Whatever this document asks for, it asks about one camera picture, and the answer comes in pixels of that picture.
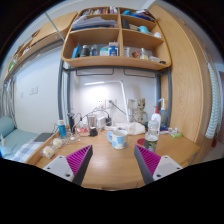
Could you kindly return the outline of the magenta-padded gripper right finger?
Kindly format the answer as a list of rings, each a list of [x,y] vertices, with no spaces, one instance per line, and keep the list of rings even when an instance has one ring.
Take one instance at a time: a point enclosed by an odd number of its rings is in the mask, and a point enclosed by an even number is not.
[[[134,155],[145,184],[150,184],[182,169],[168,155],[160,157],[138,145],[135,146]]]

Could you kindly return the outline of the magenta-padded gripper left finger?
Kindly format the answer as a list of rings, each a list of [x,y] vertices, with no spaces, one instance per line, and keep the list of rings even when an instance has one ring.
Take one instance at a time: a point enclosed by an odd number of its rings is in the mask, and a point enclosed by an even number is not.
[[[88,145],[68,156],[57,156],[44,167],[44,170],[76,185],[81,185],[92,155],[92,146]]]

